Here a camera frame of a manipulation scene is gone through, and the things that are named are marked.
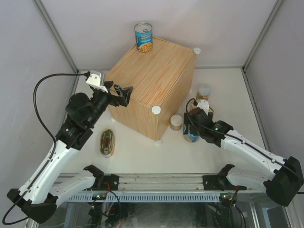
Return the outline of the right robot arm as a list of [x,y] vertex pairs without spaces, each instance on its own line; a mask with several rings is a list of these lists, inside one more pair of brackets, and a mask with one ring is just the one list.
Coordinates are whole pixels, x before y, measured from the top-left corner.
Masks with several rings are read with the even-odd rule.
[[218,173],[218,184],[228,190],[242,186],[264,191],[280,206],[287,207],[304,184],[300,162],[294,158],[283,158],[271,153],[240,135],[224,121],[212,120],[212,113],[200,108],[186,111],[185,120],[195,133],[207,143],[234,152],[259,167],[258,172],[237,171],[235,165],[224,174]]

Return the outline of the blue soup can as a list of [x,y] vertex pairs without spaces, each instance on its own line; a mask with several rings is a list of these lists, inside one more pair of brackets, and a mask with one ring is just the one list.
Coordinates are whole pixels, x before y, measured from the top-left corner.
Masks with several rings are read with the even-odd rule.
[[184,129],[183,130],[183,137],[186,141],[193,143],[193,142],[197,142],[199,139],[199,135],[197,134],[197,131],[191,131],[189,129]]
[[153,48],[152,25],[146,22],[134,26],[137,50],[147,53]]

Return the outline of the yellow can white lid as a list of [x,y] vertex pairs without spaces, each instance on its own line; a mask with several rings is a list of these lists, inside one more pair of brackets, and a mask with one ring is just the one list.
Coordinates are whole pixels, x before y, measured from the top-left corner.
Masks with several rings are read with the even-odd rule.
[[197,100],[208,100],[211,93],[211,88],[207,84],[201,84],[198,87],[196,99]]

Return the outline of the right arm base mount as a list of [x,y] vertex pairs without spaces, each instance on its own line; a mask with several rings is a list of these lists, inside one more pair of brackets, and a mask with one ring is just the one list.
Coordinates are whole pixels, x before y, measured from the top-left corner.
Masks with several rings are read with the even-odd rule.
[[246,186],[233,185],[227,178],[228,172],[235,168],[233,164],[226,164],[216,175],[203,175],[204,190],[247,190]]

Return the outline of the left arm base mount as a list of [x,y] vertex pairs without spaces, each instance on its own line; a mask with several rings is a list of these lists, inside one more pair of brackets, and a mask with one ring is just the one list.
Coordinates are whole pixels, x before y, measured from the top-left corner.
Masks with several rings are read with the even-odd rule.
[[103,171],[101,171],[99,168],[97,168],[94,165],[86,166],[83,170],[89,171],[94,177],[93,185],[90,187],[91,189],[118,190],[118,186],[119,186],[118,175],[105,174]]

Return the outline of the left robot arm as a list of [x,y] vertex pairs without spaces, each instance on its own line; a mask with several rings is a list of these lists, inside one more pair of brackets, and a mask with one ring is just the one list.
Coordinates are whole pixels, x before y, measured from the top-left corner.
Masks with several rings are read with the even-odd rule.
[[78,192],[103,187],[104,172],[94,165],[84,167],[78,175],[59,185],[54,182],[93,134],[92,129],[106,108],[109,105],[128,106],[133,87],[121,88],[113,81],[106,82],[106,88],[110,87],[114,87],[116,95],[93,88],[91,98],[85,93],[70,97],[66,106],[67,118],[56,134],[50,152],[23,186],[9,190],[7,197],[27,218],[44,223],[63,202]]

